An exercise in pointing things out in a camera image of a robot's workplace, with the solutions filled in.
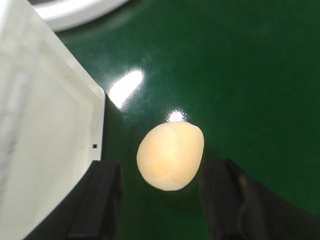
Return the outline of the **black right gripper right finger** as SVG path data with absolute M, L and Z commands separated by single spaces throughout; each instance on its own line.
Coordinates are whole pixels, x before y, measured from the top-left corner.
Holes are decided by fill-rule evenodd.
M 320 218 L 278 196 L 230 159 L 201 164 L 199 192 L 212 240 L 318 240 Z

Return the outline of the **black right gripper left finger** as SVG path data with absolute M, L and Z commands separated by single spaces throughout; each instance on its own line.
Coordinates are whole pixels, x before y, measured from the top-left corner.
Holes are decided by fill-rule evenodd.
M 113 240 L 123 182 L 115 160 L 94 160 L 58 206 L 27 240 Z

